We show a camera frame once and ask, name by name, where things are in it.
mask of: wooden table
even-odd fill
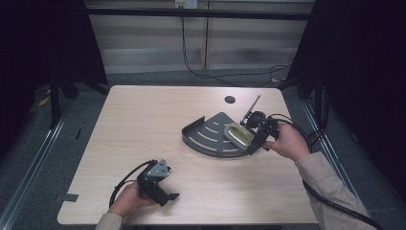
[[[165,158],[171,174],[160,182],[180,196],[127,218],[134,224],[282,224],[317,222],[293,162],[274,151],[220,159],[182,141],[181,130],[202,116],[224,112],[239,122],[254,110],[289,116],[281,91],[269,88],[114,86],[58,214],[61,224],[96,224],[114,187],[135,167]],[[226,103],[233,96],[235,103]],[[141,170],[130,178],[135,178]]]

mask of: black metal frame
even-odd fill
[[[47,13],[80,13],[92,15],[128,15],[128,16],[170,16],[170,17],[214,17],[214,18],[245,18],[245,19],[270,19],[270,20],[309,20],[311,13],[297,12],[268,12],[268,11],[217,11],[217,10],[192,10],[192,9],[149,9],[149,8],[33,8],[38,12]]]

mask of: beige sleeve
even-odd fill
[[[369,216],[364,206],[344,186],[321,152],[302,157],[295,164],[302,179],[318,194],[364,216]],[[308,196],[311,208],[322,229],[375,229],[361,220],[326,206],[312,195]]]
[[[96,230],[119,230],[122,227],[123,218],[116,214],[105,213],[101,216]]]

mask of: cable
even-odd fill
[[[236,87],[247,87],[247,86],[244,86],[244,85],[239,85],[239,84],[235,84],[235,83],[229,82],[229,81],[227,81],[227,80],[223,80],[222,78],[225,78],[225,77],[234,77],[234,76],[260,76],[260,75],[267,75],[267,74],[269,74],[269,75],[270,75],[270,76],[269,76],[270,78],[269,78],[269,80],[267,80],[265,83],[260,84],[260,85],[257,85],[257,86],[250,86],[250,87],[263,87],[263,86],[265,86],[266,84],[268,84],[269,82],[272,81],[272,73],[278,72],[278,71],[280,71],[280,70],[282,70],[282,69],[284,69],[284,68],[287,68],[287,67],[291,66],[291,64],[287,64],[287,65],[274,65],[274,66],[272,66],[272,67],[269,69],[269,71],[261,72],[261,73],[251,73],[251,74],[241,74],[241,73],[239,73],[239,74],[226,74],[226,75],[217,75],[217,76],[206,75],[206,74],[198,74],[198,73],[194,72],[194,71],[191,69],[191,66],[189,65],[188,54],[187,54],[187,49],[186,49],[186,38],[185,38],[185,18],[184,18],[184,17],[181,17],[180,20],[181,20],[181,24],[182,24],[182,50],[183,50],[183,60],[184,60],[185,66],[186,66],[186,68],[188,69],[188,71],[189,71],[190,73],[192,73],[192,74],[195,75],[196,77],[199,77],[200,79],[206,79],[206,80],[215,79],[215,80],[222,81],[222,82],[224,82],[224,83],[230,84],[230,85],[232,85],[232,86],[236,86]]]
[[[127,179],[128,179],[133,173],[135,173],[136,171],[138,171],[141,167],[143,167],[143,166],[149,164],[150,162],[151,162],[151,161],[146,161],[146,162],[144,162],[143,164],[139,165],[137,168],[135,168],[133,171],[131,171],[128,175],[126,175],[125,178],[124,178],[122,181],[120,181],[120,183],[119,183],[116,187],[114,187],[114,191],[113,191],[113,193],[111,194],[110,202],[108,203],[108,207],[111,207],[111,205],[113,205],[114,201],[116,200],[117,193],[118,193],[119,190],[122,188],[122,186],[123,186],[125,183],[128,183],[128,182],[130,182],[130,181],[134,181],[134,180],[128,180],[128,181],[127,181]]]
[[[327,127],[327,119],[328,119],[328,114],[329,114],[329,106],[331,104],[331,97],[328,95],[328,92],[324,88],[324,100],[322,104],[322,123],[321,123],[321,128],[326,129]]]
[[[337,204],[321,195],[319,195],[316,191],[314,191],[305,181],[303,181],[304,183],[304,188],[313,196],[315,197],[317,200],[319,200],[320,202],[324,203],[325,205],[336,209],[338,211],[341,211],[342,213],[345,213],[353,218],[359,219],[367,224],[369,224],[370,226],[378,229],[378,230],[382,230],[383,228],[379,225],[379,223],[377,223],[376,221],[374,221],[373,219],[364,216],[360,213],[357,213],[349,208],[346,208],[340,204]]]
[[[272,116],[282,116],[282,117],[284,117],[284,118],[286,118],[286,119],[288,119],[288,120],[275,119],[275,118],[272,118]],[[312,148],[312,145],[313,145],[313,144],[310,143],[310,141],[309,141],[309,139],[308,139],[308,136],[305,134],[305,132],[304,132],[295,122],[293,122],[293,120],[291,120],[290,118],[288,118],[288,117],[286,117],[286,116],[284,116],[284,115],[282,115],[282,114],[272,114],[271,116],[268,116],[267,119],[263,119],[263,120],[264,120],[264,121],[265,121],[265,120],[268,120],[268,121],[269,121],[270,119],[272,119],[272,120],[274,120],[274,121],[277,121],[277,122],[279,122],[279,123],[285,123],[285,124],[288,124],[288,125],[291,125],[291,126],[295,127],[295,128],[299,131],[299,133],[304,137],[304,140],[306,141],[306,143],[307,143],[307,145],[308,145],[308,148],[309,148],[309,150],[310,150],[310,152],[311,152],[311,148]],[[349,215],[349,216],[351,216],[351,217],[353,217],[353,218],[359,219],[359,220],[361,220],[361,221],[367,223],[368,225],[370,225],[370,226],[372,226],[372,227],[374,227],[374,228],[376,228],[376,229],[378,229],[378,230],[382,230],[382,229],[383,229],[383,228],[379,225],[379,223],[377,223],[377,222],[374,221],[373,219],[371,219],[371,218],[369,218],[369,217],[367,217],[367,216],[365,216],[365,215],[362,215],[362,214],[360,214],[360,213],[358,213],[358,212],[355,212],[355,211],[353,211],[353,210],[351,210],[351,209],[349,209],[349,208],[346,208],[346,207],[344,207],[344,206],[342,206],[342,205],[340,205],[340,204],[337,204],[337,203],[335,203],[335,202],[333,202],[333,201],[331,201],[331,200],[329,200],[329,199],[323,197],[322,195],[318,194],[318,193],[317,193],[316,191],[314,191],[304,180],[303,180],[303,184],[304,184],[304,188],[305,188],[314,198],[316,198],[316,199],[319,200],[320,202],[324,203],[325,205],[327,205],[327,206],[329,206],[329,207],[331,207],[331,208],[333,208],[333,209],[335,209],[335,210],[338,210],[338,211],[340,211],[340,212],[342,212],[342,213],[345,213],[345,214],[347,214],[347,215]]]
[[[283,115],[283,114],[275,113],[275,114],[271,114],[271,115],[270,115],[270,117],[273,117],[273,116],[281,116],[281,117],[284,117],[285,119],[289,120],[290,122],[294,123],[292,119],[290,119],[289,117],[287,117],[287,116],[285,116],[285,115]],[[315,139],[314,141],[310,142],[310,140],[309,140],[310,146],[313,148],[313,146],[317,143],[318,140],[320,140],[320,138],[322,137],[322,135],[323,135],[324,133],[325,133],[325,130],[324,130],[324,129],[317,129],[317,130],[311,132],[310,134],[305,135],[304,139],[305,139],[305,140],[306,140],[306,139],[309,140],[312,136],[317,135],[317,137],[316,137],[316,139]]]

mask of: human hand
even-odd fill
[[[266,141],[264,148],[274,150],[279,155],[297,161],[299,158],[309,155],[307,142],[296,128],[287,124],[278,124],[279,138],[275,142]]]
[[[108,210],[109,213],[117,214],[123,218],[136,212],[139,208],[156,204],[146,195],[141,195],[138,182],[125,186],[123,191]]]

